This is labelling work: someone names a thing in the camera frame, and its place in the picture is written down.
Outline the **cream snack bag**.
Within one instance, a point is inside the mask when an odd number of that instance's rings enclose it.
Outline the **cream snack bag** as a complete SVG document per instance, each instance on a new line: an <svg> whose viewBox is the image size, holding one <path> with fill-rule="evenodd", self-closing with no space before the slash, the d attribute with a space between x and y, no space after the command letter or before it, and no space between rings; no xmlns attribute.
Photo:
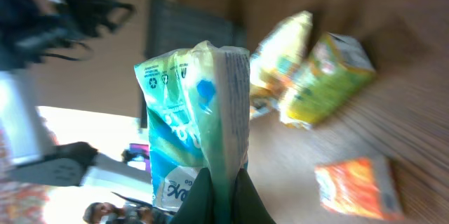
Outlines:
<svg viewBox="0 0 449 224"><path fill-rule="evenodd" d="M313 14L300 11L279 22L250 57L250 118L261 117L278 102L304 60Z"/></svg>

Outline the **orange tissue pack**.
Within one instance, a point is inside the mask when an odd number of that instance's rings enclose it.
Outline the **orange tissue pack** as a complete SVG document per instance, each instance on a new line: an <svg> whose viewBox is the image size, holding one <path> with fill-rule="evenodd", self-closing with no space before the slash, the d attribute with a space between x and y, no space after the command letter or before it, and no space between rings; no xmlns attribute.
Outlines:
<svg viewBox="0 0 449 224"><path fill-rule="evenodd" d="M314 169L321 206L335 213L378 220L404 218L390 161L359 157Z"/></svg>

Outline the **green juice carton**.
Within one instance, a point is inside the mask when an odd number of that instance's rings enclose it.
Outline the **green juice carton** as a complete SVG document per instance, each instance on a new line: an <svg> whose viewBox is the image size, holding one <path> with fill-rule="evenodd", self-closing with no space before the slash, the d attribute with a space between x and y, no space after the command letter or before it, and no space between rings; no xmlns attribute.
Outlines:
<svg viewBox="0 0 449 224"><path fill-rule="evenodd" d="M279 101L279 120L289 127L311 129L375 75L375 68L355 38L325 33Z"/></svg>

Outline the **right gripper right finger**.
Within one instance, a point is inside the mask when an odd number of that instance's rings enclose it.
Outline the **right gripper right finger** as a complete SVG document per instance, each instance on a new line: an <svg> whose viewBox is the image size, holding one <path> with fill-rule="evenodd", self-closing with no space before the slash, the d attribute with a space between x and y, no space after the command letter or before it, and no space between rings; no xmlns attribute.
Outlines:
<svg viewBox="0 0 449 224"><path fill-rule="evenodd" d="M234 187L234 223L236 224L275 224L260 199L250 176L240 169Z"/></svg>

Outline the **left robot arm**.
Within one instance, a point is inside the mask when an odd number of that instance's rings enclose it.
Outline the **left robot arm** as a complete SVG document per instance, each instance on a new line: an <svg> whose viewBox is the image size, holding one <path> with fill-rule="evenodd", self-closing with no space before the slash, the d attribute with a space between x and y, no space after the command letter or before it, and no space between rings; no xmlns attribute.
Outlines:
<svg viewBox="0 0 449 224"><path fill-rule="evenodd" d="M1 131L15 181L148 190L151 176L111 158L142 91L145 0L1 0Z"/></svg>

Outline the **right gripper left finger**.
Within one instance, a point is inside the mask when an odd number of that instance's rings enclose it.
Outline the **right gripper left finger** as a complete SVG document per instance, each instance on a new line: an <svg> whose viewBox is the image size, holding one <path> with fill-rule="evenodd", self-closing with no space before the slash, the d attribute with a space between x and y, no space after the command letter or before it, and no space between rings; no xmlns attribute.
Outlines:
<svg viewBox="0 0 449 224"><path fill-rule="evenodd" d="M213 184L208 168L199 171L187 198L170 224L213 224Z"/></svg>

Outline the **teal tissue pack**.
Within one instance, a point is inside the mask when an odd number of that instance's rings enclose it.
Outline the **teal tissue pack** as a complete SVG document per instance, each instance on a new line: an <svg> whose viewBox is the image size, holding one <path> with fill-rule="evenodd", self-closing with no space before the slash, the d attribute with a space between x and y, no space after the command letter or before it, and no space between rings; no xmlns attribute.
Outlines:
<svg viewBox="0 0 449 224"><path fill-rule="evenodd" d="M248 165L249 55L202 41L134 66L147 106L154 206L177 211L207 168L216 206L228 212L236 175Z"/></svg>

